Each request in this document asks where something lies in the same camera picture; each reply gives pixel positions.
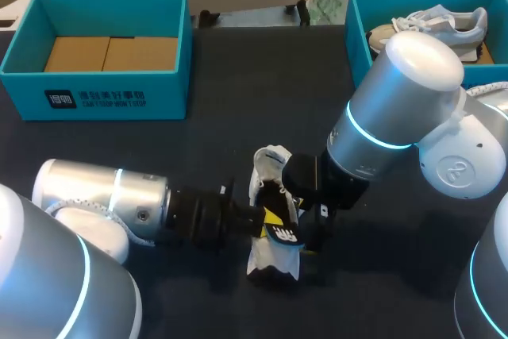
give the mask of cardboard box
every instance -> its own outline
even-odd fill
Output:
[[[177,51],[174,37],[111,38],[103,71],[173,71]]]
[[[101,71],[109,43],[109,37],[57,37],[44,71]]]
[[[71,37],[93,38],[94,43]],[[108,37],[138,37],[130,40],[164,69],[145,63],[135,71],[101,71],[97,62],[105,59],[103,48],[84,67],[83,47],[98,52],[95,43]],[[139,37],[169,38],[154,41],[157,49],[171,41],[171,53],[165,52],[165,58],[160,51],[148,54],[148,40]],[[55,63],[52,53],[61,55],[63,49],[66,56],[69,44],[83,45],[69,57],[60,56],[66,60],[63,69],[76,71],[56,72],[63,61]],[[183,119],[191,49],[187,0],[32,0],[2,62],[0,78],[26,121]],[[170,55],[175,57],[173,66]]]
[[[486,45],[491,61],[464,65],[466,89],[508,79],[508,0],[349,0],[345,22],[345,42],[355,86],[358,87],[372,65],[365,34],[393,17],[406,17],[418,10],[437,4],[455,12],[472,12],[478,7],[487,10]]]

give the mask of sneaker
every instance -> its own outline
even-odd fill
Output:
[[[248,196],[251,206],[270,210],[282,224],[298,223],[291,194],[282,184],[282,171],[291,153],[283,146],[269,145],[254,154],[254,170]],[[262,233],[252,238],[247,264],[247,277],[256,282],[298,280],[300,253],[298,247],[281,245]]]
[[[487,34],[487,11],[480,7],[469,13],[450,12],[439,4],[408,17],[393,18],[391,24],[380,25],[367,34],[373,55],[381,52],[390,37],[406,30],[434,36],[447,44],[462,62],[474,63]]]

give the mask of blue storage box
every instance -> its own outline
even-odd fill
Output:
[[[178,37],[175,70],[44,72],[56,37]],[[32,0],[0,77],[27,121],[183,119],[191,48],[187,0]]]
[[[345,40],[355,86],[358,87],[372,65],[365,34],[393,17],[427,10],[441,4],[453,12],[487,10],[486,45],[495,64],[464,65],[463,87],[508,80],[508,0],[349,0],[345,22]]]

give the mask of black table surface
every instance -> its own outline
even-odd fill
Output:
[[[11,36],[0,35],[4,51]],[[341,27],[195,30],[192,71],[185,121],[23,122],[2,87],[0,183],[30,197],[39,167],[59,158],[205,189],[233,175],[246,203],[253,153],[320,153],[354,91]],[[507,190],[504,179],[481,199],[440,195],[412,148],[284,291],[246,280],[247,238],[219,256],[132,245],[140,338],[458,338],[453,291]]]

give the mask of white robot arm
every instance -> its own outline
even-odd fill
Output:
[[[377,180],[412,144],[425,178],[453,198],[478,198],[506,169],[507,116],[460,87],[464,67],[437,39],[398,33],[387,43],[328,140],[354,179]]]

